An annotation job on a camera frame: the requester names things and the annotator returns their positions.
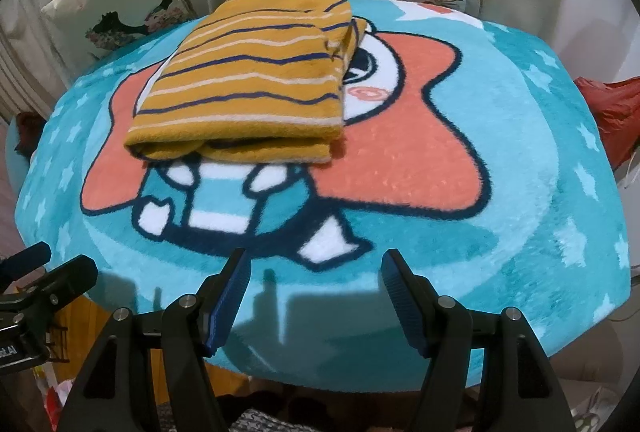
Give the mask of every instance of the red plastic bag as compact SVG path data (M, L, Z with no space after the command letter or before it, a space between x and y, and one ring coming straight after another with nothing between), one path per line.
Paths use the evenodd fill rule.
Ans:
M631 157L640 139L640 76L617 83L577 78L575 84L596 120L615 170Z

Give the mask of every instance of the metal screw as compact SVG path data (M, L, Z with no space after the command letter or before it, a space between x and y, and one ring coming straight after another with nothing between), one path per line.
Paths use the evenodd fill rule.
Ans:
M456 301L453 300L453 298L444 295L438 298L438 305L440 307L444 307L445 309L451 309L452 307L455 307Z
M520 320L522 318L522 313L516 307L507 307L504 311L504 314L507 315L507 318L510 320Z
M178 304L180 304L180 307L188 309L188 307L193 307L197 301L198 299L196 298L196 295L184 295L180 297Z
M122 322L129 318L129 310L126 307L121 307L113 312L113 319L117 322Z

